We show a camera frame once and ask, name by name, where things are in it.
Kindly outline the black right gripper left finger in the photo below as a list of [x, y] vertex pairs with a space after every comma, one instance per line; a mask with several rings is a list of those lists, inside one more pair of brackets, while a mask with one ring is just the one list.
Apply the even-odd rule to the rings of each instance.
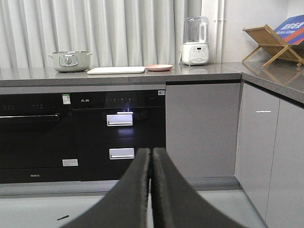
[[146, 228], [149, 148], [137, 150], [122, 178], [95, 205], [63, 228]]

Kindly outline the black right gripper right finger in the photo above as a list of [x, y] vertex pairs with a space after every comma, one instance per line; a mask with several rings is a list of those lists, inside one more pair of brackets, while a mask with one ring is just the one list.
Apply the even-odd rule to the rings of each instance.
[[164, 148], [152, 151], [152, 214], [156, 228], [241, 228], [203, 199]]

